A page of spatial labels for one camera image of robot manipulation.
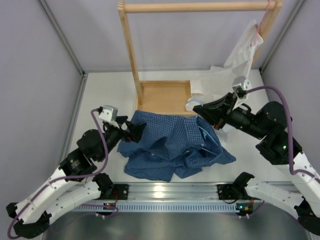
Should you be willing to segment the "blue wire hanger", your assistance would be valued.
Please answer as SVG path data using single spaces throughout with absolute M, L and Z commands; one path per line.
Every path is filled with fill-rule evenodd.
M 204 106 L 204 104 L 203 104 L 200 100 L 193 99 L 193 98 L 189 99 L 185 104 L 187 105 L 187 104 L 189 104 L 189 103 L 191 103 L 191 102 L 196 102 L 196 103 L 198 103 L 201 107 Z M 202 131 L 202 135 L 203 135 L 203 138 L 204 138 L 204 139 L 206 139 L 207 137 L 209 137 L 209 138 L 211 139 L 211 141 L 217 145 L 217 142 L 215 141 L 215 139 L 214 139 L 203 127 L 201 127 L 200 125 L 198 125 L 198 128 Z M 203 144 L 202 144 L 202 148 L 201 148 L 201 149 L 204 150 L 204 151 L 206 151 L 207 153 L 210 153 L 210 154 L 214 155 L 214 156 L 217 156 L 217 155 L 218 155 L 217 153 L 214 153 L 214 152 L 212 152 L 212 151 L 204 148 L 204 145 L 203 145 Z

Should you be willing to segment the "blue checked shirt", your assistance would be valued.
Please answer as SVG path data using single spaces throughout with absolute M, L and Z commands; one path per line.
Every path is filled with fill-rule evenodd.
M 211 124 L 199 116 L 161 115 L 137 110 L 131 121 L 135 125 L 146 123 L 142 138 L 138 143 L 121 141 L 117 151 L 128 159 L 124 172 L 134 178 L 170 182 L 173 175 L 184 179 L 200 173 L 205 167 L 236 161 L 222 146 Z M 217 144 L 209 137 L 204 139 L 198 125 Z

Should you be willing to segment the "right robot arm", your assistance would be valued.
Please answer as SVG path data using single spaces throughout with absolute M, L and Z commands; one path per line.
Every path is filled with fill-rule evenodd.
M 209 122 L 216 130 L 228 124 L 261 142 L 256 145 L 259 153 L 271 165 L 285 174 L 298 193 L 277 188 L 258 177 L 242 172 L 232 184 L 222 188 L 220 197 L 236 200 L 260 199 L 295 218 L 298 223 L 314 235 L 320 234 L 320 184 L 319 175 L 312 169 L 301 145 L 294 139 L 293 168 L 301 172 L 290 173 L 289 141 L 286 132 L 287 120 L 282 104 L 271 101 L 256 114 L 243 103 L 235 107 L 236 95 L 228 93 L 219 100 L 196 105 L 193 111 Z

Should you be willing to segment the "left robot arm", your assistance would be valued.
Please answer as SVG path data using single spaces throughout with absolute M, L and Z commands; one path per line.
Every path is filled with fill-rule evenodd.
M 138 143 L 146 125 L 145 122 L 134 124 L 127 116 L 117 116 L 113 122 L 103 121 L 102 126 L 87 130 L 77 141 L 77 148 L 42 186 L 25 200 L 6 206 L 12 218 L 8 238 L 33 239 L 74 208 L 91 200 L 109 199 L 114 183 L 94 163 L 107 164 L 109 152 L 121 140 Z

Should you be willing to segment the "white shirt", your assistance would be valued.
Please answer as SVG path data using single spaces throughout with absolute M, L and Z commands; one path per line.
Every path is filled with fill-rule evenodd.
M 203 104 L 210 103 L 222 98 L 227 93 L 234 93 L 232 83 L 235 78 L 245 76 L 249 80 L 254 55 L 264 42 L 259 35 L 256 45 L 250 47 L 256 36 L 257 25 L 258 23 L 255 20 L 248 24 L 223 67 L 211 66 L 208 72 L 196 74 L 191 79 L 190 99 L 197 99 Z M 185 104 L 185 109 L 192 112 L 196 104 L 198 103 L 194 101 Z

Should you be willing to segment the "wooden clothes rack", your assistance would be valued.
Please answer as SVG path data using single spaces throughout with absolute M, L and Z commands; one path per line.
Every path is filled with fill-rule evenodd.
M 129 3 L 117 10 L 136 89 L 136 109 L 191 117 L 185 108 L 191 79 L 142 75 L 147 69 L 186 70 L 222 66 L 250 22 L 266 11 L 267 0 Z M 259 35 L 266 40 L 283 6 L 272 0 Z

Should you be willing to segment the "left aluminium frame post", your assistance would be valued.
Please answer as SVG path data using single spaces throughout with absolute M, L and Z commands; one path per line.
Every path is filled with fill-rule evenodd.
M 83 93 L 83 90 L 85 87 L 86 73 L 85 73 L 84 69 L 82 68 L 78 58 L 76 57 L 76 54 L 75 54 L 71 44 L 69 43 L 60 24 L 58 23 L 57 18 L 55 17 L 53 11 L 51 10 L 48 2 L 46 0 L 38 0 L 37 2 L 39 3 L 41 9 L 44 11 L 46 17 L 48 18 L 50 24 L 52 25 L 52 27 L 56 33 L 57 37 L 59 38 L 66 53 L 68 54 L 74 67 L 76 68 L 77 72 L 80 75 L 78 95 L 81 95 Z

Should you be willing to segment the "aluminium frame post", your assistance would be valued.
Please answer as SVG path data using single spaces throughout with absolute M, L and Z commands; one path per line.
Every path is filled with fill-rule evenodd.
M 52 25 L 52 27 L 56 33 L 57 37 L 59 38 L 66 53 L 68 54 L 74 67 L 76 68 L 77 72 L 80 75 L 78 95 L 81 95 L 83 93 L 83 90 L 85 87 L 86 73 L 85 73 L 84 69 L 82 68 L 78 58 L 76 57 L 76 54 L 75 54 L 71 44 L 69 43 L 60 24 L 58 23 L 57 18 L 55 17 L 53 11 L 51 10 L 48 2 L 46 0 L 38 0 L 37 2 L 39 3 L 41 9 L 44 11 L 46 17 L 48 18 L 50 24 Z
M 291 26 L 296 20 L 296 17 L 299 15 L 307 0 L 297 0 L 294 4 L 294 7 L 290 11 L 288 17 L 286 18 L 284 25 L 282 26 L 279 34 L 277 35 L 272 47 L 270 48 L 269 52 L 267 53 L 266 57 L 263 59 L 261 66 L 259 67 L 259 72 L 261 75 L 264 74 L 266 68 L 268 67 L 269 63 L 271 62 L 272 58 L 274 57 L 275 53 L 277 52 L 278 48 L 280 47 L 282 41 L 284 40 L 285 36 L 288 34 Z

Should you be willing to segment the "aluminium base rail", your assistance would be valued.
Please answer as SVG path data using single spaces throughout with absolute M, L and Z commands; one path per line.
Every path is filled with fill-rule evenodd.
M 229 182 L 131 182 L 115 183 L 112 200 L 127 201 L 233 201 L 239 194 Z

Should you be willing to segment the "right aluminium frame post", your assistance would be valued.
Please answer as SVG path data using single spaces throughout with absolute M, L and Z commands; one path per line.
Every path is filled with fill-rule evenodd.
M 278 48 L 280 47 L 282 41 L 284 40 L 285 36 L 288 34 L 291 26 L 296 20 L 296 17 L 299 15 L 307 0 L 297 0 L 294 4 L 294 7 L 290 11 L 288 17 L 286 18 L 284 25 L 282 26 L 279 34 L 277 35 L 272 47 L 270 48 L 269 52 L 267 53 L 266 57 L 263 59 L 261 66 L 259 67 L 259 72 L 261 75 L 264 74 L 266 68 L 268 67 L 269 63 L 271 62 L 272 58 L 274 57 L 275 53 L 277 52 Z

